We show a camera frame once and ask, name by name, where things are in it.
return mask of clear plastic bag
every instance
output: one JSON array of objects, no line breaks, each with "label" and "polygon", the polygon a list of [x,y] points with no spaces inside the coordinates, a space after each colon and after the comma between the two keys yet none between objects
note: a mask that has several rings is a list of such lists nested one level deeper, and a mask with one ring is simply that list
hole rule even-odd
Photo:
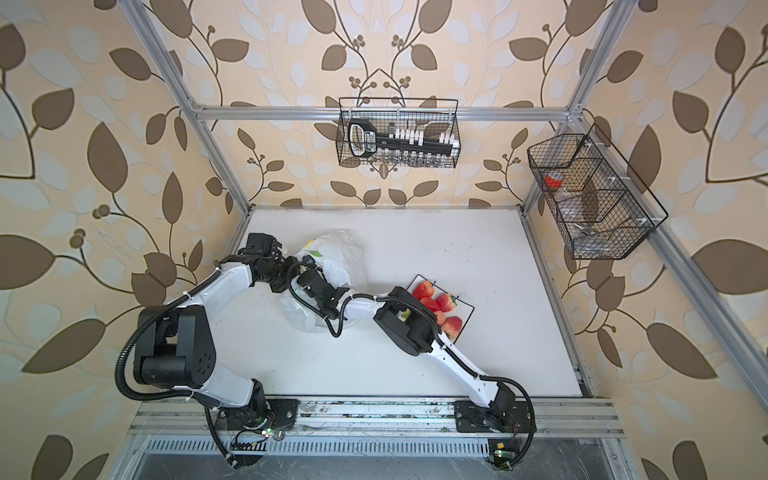
[{"label": "clear plastic bag", "polygon": [[[323,269],[323,275],[334,288],[348,286],[358,292],[368,290],[366,271],[362,264],[362,250],[355,245],[352,237],[345,231],[334,230],[313,238],[294,256],[301,261],[307,255],[310,255]],[[296,285],[296,279],[291,281],[291,286],[302,300],[312,306],[317,306],[315,300],[309,298]],[[283,311],[288,322],[300,332],[328,333],[325,320],[298,303],[289,291],[283,294],[280,303],[283,305]],[[355,323],[357,323],[357,319],[347,319],[344,322],[344,328],[354,326]]]}]

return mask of red fruit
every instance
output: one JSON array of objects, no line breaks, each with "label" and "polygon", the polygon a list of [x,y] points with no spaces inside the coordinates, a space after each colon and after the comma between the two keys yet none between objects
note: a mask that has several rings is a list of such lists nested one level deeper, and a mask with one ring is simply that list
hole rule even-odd
[{"label": "red fruit", "polygon": [[419,286],[416,287],[416,290],[413,290],[413,296],[416,297],[417,300],[421,300],[425,296],[432,298],[432,295],[434,294],[435,287],[432,286],[429,280],[421,282]]},{"label": "red fruit", "polygon": [[424,306],[426,306],[432,312],[438,312],[440,310],[440,307],[437,306],[435,299],[431,298],[430,296],[425,296],[419,302],[423,303]]},{"label": "red fruit", "polygon": [[443,312],[450,312],[456,308],[456,302],[454,302],[453,297],[447,293],[443,293],[441,296],[437,297],[437,305]]},{"label": "red fruit", "polygon": [[450,316],[445,319],[445,322],[442,324],[442,331],[445,332],[450,339],[454,339],[458,336],[458,333],[462,331],[462,324],[462,319],[457,316]]}]

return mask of white table surface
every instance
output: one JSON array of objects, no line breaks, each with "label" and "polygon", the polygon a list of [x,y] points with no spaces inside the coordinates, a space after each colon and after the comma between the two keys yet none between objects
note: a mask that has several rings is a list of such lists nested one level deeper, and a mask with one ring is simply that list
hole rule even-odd
[{"label": "white table surface", "polygon": [[[294,254],[329,230],[361,246],[369,293],[422,274],[472,304],[456,346],[487,374],[515,379],[532,396],[581,396],[516,210],[256,210],[240,246],[248,233],[268,233]],[[465,394],[373,321],[340,338],[295,330],[264,283],[238,294],[211,329],[219,361],[270,395]]]}]

